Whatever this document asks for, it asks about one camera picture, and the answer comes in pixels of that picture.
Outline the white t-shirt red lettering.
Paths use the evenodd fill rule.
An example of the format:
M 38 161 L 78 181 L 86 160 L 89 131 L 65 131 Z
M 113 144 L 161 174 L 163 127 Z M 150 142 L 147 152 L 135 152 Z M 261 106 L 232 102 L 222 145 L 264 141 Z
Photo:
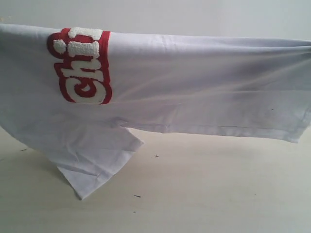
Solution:
M 80 199 L 140 148 L 131 128 L 296 142 L 310 123 L 310 41 L 0 27 L 0 125 Z

